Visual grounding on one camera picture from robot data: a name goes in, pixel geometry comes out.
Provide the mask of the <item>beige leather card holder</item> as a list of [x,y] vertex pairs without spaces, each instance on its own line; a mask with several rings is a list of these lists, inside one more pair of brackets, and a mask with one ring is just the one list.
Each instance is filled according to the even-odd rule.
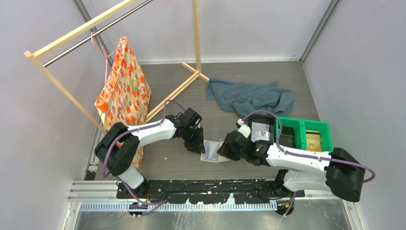
[[230,161],[230,159],[223,157],[217,153],[217,151],[222,146],[223,142],[224,142],[223,140],[221,140],[221,141],[204,140],[203,146],[204,146],[205,152],[201,153],[200,160],[205,161],[205,162],[213,162],[213,163]]

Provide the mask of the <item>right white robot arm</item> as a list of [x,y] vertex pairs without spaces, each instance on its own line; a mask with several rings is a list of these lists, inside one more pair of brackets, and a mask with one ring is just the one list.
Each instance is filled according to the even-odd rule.
[[227,133],[217,153],[233,161],[245,159],[255,166],[288,168],[273,184],[278,196],[299,190],[319,190],[346,201],[360,201],[366,169],[345,149],[307,151],[271,140],[252,141],[250,135],[249,126],[241,125]]

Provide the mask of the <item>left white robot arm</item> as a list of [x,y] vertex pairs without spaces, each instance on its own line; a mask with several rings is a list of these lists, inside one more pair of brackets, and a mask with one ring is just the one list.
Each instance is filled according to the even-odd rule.
[[194,153],[204,152],[202,117],[193,109],[167,115],[164,119],[140,126],[115,123],[94,149],[109,173],[126,183],[128,192],[142,198],[147,192],[145,177],[132,165],[136,152],[145,145],[161,140],[181,138],[185,148]]

